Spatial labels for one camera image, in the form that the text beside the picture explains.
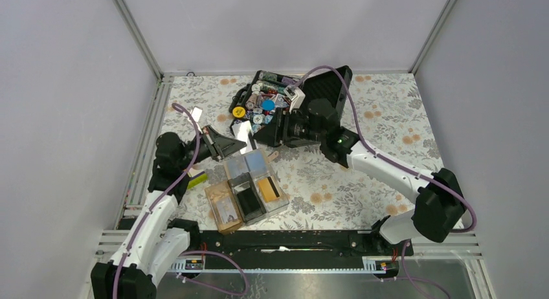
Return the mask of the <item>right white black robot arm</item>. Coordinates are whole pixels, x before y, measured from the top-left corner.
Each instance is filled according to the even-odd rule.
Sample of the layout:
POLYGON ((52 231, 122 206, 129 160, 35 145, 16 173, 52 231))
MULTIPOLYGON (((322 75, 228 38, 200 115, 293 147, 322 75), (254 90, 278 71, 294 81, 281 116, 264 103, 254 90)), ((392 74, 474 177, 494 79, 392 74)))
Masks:
POLYGON ((389 254, 397 243, 420 236, 444 242, 467 209, 452 171, 421 170, 374 148, 360 134, 341 126, 340 114, 326 99, 311 101, 306 111, 276 110, 253 138, 270 147, 290 146, 295 140, 318 143, 329 161, 365 173, 414 203, 414 209, 385 217, 372 227, 377 233, 371 245, 381 255, 389 254))

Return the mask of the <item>gold magnetic stripe cards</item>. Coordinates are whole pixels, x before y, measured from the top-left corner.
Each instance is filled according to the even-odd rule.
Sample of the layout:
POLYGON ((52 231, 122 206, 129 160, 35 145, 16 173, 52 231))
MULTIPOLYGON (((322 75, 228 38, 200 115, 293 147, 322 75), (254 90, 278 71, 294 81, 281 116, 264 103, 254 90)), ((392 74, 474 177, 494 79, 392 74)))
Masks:
POLYGON ((279 200, 280 193, 272 177, 258 180, 257 187, 266 203, 279 200))

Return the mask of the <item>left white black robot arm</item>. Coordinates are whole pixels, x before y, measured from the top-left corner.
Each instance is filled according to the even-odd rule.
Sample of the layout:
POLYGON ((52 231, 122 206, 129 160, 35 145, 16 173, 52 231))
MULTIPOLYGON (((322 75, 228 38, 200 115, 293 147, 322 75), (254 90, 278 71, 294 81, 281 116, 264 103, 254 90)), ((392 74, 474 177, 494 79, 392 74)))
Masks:
POLYGON ((174 132, 157 138, 145 204, 117 251, 91 270, 95 298, 155 298, 176 258, 199 250, 197 222, 169 221, 187 191, 188 171, 205 159, 223 160, 247 144, 220 135, 210 126, 196 131, 190 142, 183 142, 174 132))

